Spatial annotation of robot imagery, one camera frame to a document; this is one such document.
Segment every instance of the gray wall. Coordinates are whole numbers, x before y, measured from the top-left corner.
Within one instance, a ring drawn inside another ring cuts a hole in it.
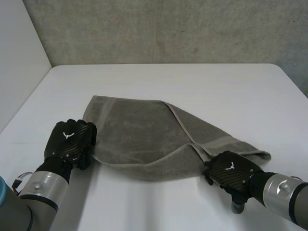
[[[53,66],[272,63],[308,95],[308,0],[24,0]]]

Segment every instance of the robotic arm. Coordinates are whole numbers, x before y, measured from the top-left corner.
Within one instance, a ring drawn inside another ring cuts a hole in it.
[[[48,140],[44,163],[31,176],[19,197],[0,177],[0,229],[48,231],[68,188],[71,170],[90,165],[96,127],[82,120],[59,122]],[[308,183],[264,172],[247,158],[224,152],[205,162],[204,176],[232,195],[232,211],[240,214],[251,197],[272,212],[308,230]],[[20,184],[16,180],[13,188]]]
[[[231,209],[240,214],[251,197],[272,212],[308,230],[308,183],[294,177],[264,172],[247,158],[229,151],[205,162],[204,176],[232,196]]]
[[[68,188],[71,170],[90,165],[90,148],[96,142],[96,127],[69,119],[54,127],[44,163],[32,174],[19,197],[0,177],[0,229],[3,231],[48,231]],[[16,180],[13,189],[21,183]]]

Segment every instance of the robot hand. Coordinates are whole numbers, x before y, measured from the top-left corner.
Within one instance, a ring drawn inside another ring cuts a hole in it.
[[[210,185],[215,182],[232,196],[232,211],[240,214],[244,204],[252,197],[249,192],[249,179],[261,168],[236,153],[226,151],[205,162],[204,176]]]
[[[85,170],[90,165],[89,148],[95,145],[96,133],[95,125],[83,120],[59,122],[51,132],[44,158],[60,157],[72,167]]]

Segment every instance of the white logo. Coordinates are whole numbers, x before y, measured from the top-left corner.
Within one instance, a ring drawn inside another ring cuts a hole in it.
[[[70,135],[66,135],[66,133],[65,132],[63,132],[63,135],[65,136],[65,138],[67,139],[68,137],[71,137],[72,135],[74,135],[75,133],[72,133],[72,134],[70,134]]]
[[[231,167],[229,167],[229,168],[226,168],[226,170],[230,170],[230,169],[234,169],[234,163],[233,162],[231,162]]]

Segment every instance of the white wall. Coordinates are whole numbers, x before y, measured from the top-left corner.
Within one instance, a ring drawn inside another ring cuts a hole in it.
[[[22,0],[0,0],[0,132],[50,69]]]

